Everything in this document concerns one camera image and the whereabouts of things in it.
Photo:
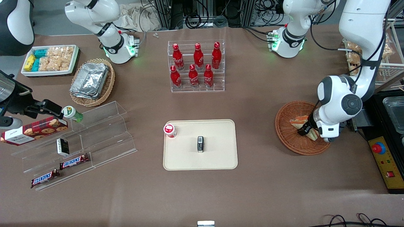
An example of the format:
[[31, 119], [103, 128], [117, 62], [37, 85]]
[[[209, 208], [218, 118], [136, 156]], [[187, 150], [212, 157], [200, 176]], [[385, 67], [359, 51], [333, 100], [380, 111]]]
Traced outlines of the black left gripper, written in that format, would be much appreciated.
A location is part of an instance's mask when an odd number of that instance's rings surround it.
[[305, 127], [298, 129], [298, 134], [301, 136], [308, 135], [309, 132], [317, 128], [317, 121], [319, 121], [319, 108], [316, 108], [314, 111], [311, 112], [308, 118], [308, 124], [305, 124]]

